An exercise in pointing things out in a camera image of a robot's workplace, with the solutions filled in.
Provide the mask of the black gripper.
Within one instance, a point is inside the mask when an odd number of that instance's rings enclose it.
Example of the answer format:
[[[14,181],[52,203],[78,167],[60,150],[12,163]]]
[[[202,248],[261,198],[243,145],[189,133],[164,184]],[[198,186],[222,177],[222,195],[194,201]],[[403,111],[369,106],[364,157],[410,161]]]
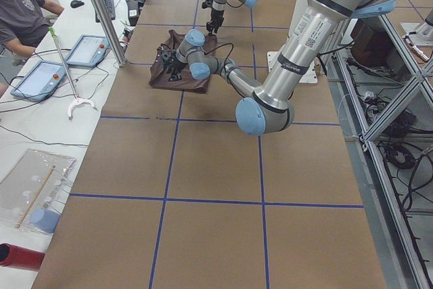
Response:
[[[210,21],[206,23],[206,30],[209,35],[215,35],[218,32],[219,26],[223,24],[224,11],[213,9],[211,11]]]
[[[186,63],[173,59],[173,63],[167,65],[167,72],[170,74],[169,81],[177,82],[181,80],[181,71],[186,67]]]

